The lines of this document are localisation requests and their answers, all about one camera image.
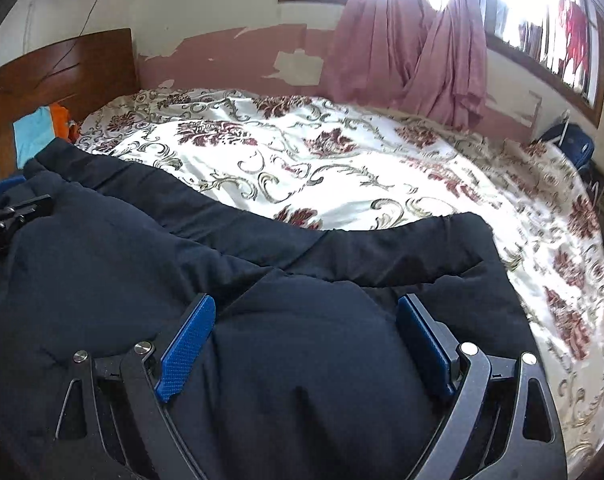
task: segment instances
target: bag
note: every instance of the bag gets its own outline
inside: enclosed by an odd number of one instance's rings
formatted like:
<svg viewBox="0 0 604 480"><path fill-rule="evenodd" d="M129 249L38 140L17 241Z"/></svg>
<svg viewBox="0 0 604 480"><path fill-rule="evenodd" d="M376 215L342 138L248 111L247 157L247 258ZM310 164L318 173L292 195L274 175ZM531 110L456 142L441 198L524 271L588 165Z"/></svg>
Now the bag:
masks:
<svg viewBox="0 0 604 480"><path fill-rule="evenodd" d="M578 171L591 160L595 151L593 139L575 123L556 124L538 140L554 143Z"/></svg>

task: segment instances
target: window frame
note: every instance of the window frame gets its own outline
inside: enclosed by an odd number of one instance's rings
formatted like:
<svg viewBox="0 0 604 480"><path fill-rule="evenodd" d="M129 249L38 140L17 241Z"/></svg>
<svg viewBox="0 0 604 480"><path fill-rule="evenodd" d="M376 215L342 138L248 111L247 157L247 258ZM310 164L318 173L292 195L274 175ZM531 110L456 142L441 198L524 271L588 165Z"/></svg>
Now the window frame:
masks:
<svg viewBox="0 0 604 480"><path fill-rule="evenodd" d="M348 0L278 0L279 3L309 2L321 4L346 5ZM505 43L501 38L486 31L486 46L488 49L508 58L520 65L530 74L537 77L556 90L570 104L577 108L595 127L600 126L602 108L604 108L604 19L600 10L594 6L598 27L598 77L594 104L591 104L566 85L559 75L551 72L540 62L525 52Z"/></svg>

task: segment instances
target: blue grip pad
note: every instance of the blue grip pad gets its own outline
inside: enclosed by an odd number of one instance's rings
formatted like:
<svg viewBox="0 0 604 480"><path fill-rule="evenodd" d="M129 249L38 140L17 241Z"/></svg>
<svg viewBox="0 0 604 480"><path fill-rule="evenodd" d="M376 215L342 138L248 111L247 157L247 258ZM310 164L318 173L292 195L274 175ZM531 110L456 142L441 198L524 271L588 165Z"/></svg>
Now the blue grip pad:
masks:
<svg viewBox="0 0 604 480"><path fill-rule="evenodd" d="M406 297L397 303L396 326L427 391L443 402L451 400L456 390L451 381L450 361L436 335Z"/></svg>
<svg viewBox="0 0 604 480"><path fill-rule="evenodd" d="M26 182L26 179L22 175L12 176L10 178L0 180L0 197L12 187L18 186L23 182Z"/></svg>
<svg viewBox="0 0 604 480"><path fill-rule="evenodd" d="M160 359L162 376L156 384L160 402L168 402L171 396L182 391L215 320L216 304L212 297L204 296Z"/></svg>

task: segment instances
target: pink wall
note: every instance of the pink wall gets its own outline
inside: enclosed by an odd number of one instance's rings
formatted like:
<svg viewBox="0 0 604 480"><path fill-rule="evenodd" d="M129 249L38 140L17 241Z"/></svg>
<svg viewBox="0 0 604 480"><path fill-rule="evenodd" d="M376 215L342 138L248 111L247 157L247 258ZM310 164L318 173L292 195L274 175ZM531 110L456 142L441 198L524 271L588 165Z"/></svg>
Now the pink wall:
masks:
<svg viewBox="0 0 604 480"><path fill-rule="evenodd" d="M510 139L522 144L528 144L531 140L531 130L533 127L534 124L527 127L508 115L486 107L482 120L474 128L474 131L489 139Z"/></svg>
<svg viewBox="0 0 604 480"><path fill-rule="evenodd" d="M140 56L138 70L142 88L156 88L174 80L173 88L237 88L266 95L313 95L316 86L291 86L269 78L277 70L279 52L293 54L303 49L308 56L325 58L332 30L306 25L276 25L242 32L231 28L183 40L168 57Z"/></svg>

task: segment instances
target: window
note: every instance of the window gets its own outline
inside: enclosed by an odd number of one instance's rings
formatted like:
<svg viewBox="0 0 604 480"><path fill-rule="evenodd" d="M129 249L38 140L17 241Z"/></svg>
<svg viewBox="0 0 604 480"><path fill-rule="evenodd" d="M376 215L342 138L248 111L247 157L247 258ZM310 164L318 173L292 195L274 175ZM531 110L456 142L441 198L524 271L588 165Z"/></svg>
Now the window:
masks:
<svg viewBox="0 0 604 480"><path fill-rule="evenodd" d="M280 0L345 4L347 0ZM429 0L443 9L449 0ZM591 0L478 0L487 46L555 88L596 126L604 102L604 20Z"/></svg>

